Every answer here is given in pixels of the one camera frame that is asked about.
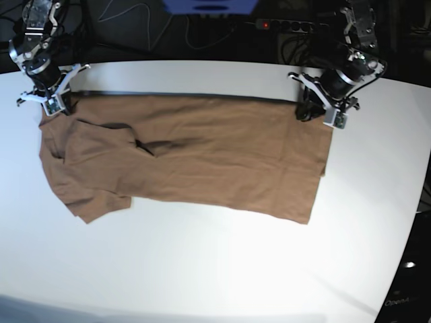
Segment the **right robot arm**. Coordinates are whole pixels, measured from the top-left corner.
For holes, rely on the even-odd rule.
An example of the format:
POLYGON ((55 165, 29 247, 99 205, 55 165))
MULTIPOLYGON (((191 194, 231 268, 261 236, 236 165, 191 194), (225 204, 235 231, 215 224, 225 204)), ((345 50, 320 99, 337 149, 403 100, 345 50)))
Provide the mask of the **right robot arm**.
POLYGON ((30 91, 20 94, 16 104, 36 102, 47 116, 72 113, 71 80, 90 68, 89 64, 76 63, 61 69, 54 62, 60 11, 64 7, 64 1, 28 1, 22 12, 23 31, 8 45, 10 59, 33 83, 30 91))

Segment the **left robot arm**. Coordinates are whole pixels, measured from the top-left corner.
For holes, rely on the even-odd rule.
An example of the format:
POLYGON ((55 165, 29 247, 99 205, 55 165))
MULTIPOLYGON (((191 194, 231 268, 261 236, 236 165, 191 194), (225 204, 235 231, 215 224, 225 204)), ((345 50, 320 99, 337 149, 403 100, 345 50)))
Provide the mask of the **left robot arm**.
POLYGON ((308 122, 323 118, 323 124, 344 129, 348 111, 359 110, 354 94, 380 79, 387 63, 378 57, 376 18, 369 1, 344 1, 339 8, 344 22, 337 22, 338 35, 319 30, 312 39, 312 61, 320 76, 303 71, 288 77, 302 84, 302 100, 296 119, 308 122))

